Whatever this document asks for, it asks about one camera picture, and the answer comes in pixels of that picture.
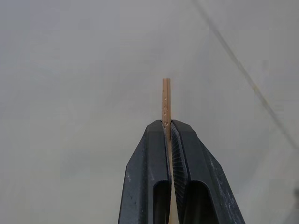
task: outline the wooden dowel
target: wooden dowel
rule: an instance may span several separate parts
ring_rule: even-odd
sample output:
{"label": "wooden dowel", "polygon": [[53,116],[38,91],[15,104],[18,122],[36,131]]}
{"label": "wooden dowel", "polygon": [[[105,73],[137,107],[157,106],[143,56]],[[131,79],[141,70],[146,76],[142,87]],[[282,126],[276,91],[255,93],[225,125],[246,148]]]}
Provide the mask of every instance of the wooden dowel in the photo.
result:
{"label": "wooden dowel", "polygon": [[167,140],[170,140],[171,124],[171,89],[170,78],[163,79],[163,99],[162,99],[162,123],[166,129]]}

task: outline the wooden stick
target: wooden stick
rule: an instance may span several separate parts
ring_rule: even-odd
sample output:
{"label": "wooden stick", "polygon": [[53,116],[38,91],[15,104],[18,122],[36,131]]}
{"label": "wooden stick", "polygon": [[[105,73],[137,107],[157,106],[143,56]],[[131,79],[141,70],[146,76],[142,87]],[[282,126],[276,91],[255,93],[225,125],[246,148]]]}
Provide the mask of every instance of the wooden stick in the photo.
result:
{"label": "wooden stick", "polygon": [[[172,170],[172,156],[171,156],[171,90],[170,90],[170,78],[163,79],[163,93],[162,93],[162,123],[163,127],[166,129],[166,137],[167,137],[167,148],[170,162],[170,170],[173,174]],[[175,190],[174,184],[171,186],[171,207],[169,214],[169,222],[168,224],[178,224],[178,212],[177,212],[177,203],[175,198]]]}
{"label": "wooden stick", "polygon": [[170,140],[170,124],[171,124],[171,90],[170,78],[163,79],[163,99],[162,99],[162,123],[166,128],[167,140]]}

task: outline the gray background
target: gray background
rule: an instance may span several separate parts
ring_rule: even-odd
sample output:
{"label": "gray background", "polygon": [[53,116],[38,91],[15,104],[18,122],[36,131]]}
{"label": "gray background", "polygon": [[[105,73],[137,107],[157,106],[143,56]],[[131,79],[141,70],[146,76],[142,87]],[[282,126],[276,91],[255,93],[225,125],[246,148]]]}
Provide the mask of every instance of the gray background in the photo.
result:
{"label": "gray background", "polygon": [[298,10],[2,0],[0,223],[117,223],[125,166],[162,116],[163,77],[172,118],[221,163],[246,223],[296,223]]}

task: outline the clamp jaw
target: clamp jaw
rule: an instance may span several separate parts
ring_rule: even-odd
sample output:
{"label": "clamp jaw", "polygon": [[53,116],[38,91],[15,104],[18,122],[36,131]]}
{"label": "clamp jaw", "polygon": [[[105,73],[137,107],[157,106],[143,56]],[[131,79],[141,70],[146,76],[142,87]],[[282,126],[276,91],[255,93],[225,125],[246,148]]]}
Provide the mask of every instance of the clamp jaw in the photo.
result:
{"label": "clamp jaw", "polygon": [[[180,224],[244,224],[223,169],[190,125],[171,121]],[[168,224],[171,172],[160,120],[147,126],[129,160],[118,224]]]}

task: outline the diagonal line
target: diagonal line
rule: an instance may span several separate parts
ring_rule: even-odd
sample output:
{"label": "diagonal line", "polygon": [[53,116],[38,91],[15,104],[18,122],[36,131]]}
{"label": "diagonal line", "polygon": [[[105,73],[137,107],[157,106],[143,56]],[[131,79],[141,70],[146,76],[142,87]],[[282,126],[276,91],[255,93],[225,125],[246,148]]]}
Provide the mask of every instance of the diagonal line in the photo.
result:
{"label": "diagonal line", "polygon": [[204,8],[201,6],[201,4],[198,2],[198,0],[192,0],[193,4],[195,5],[195,8],[199,12],[199,14],[203,17],[203,19],[206,21],[208,24],[210,30],[214,33],[216,36],[217,40],[220,42],[230,59],[235,63],[237,66],[238,70],[244,75],[245,79],[247,80],[248,84],[251,86],[253,89],[254,93],[258,97],[258,99],[261,101],[262,105],[264,108],[267,110],[271,118],[273,119],[274,123],[277,125],[277,127],[280,129],[282,134],[286,137],[286,139],[289,141],[290,145],[293,147],[295,150],[299,150],[299,146],[297,145],[296,141],[293,139],[293,137],[290,135],[290,133],[287,131],[285,128],[284,124],[277,118],[277,115],[273,111],[273,109],[270,107],[268,101],[266,98],[263,96],[257,85],[254,83],[252,80],[250,74],[246,71],[244,68],[243,64],[238,60],[232,49],[229,47],[228,43],[225,41],[223,38],[222,34],[214,24],[214,22],[211,20],[209,15],[206,13]]}

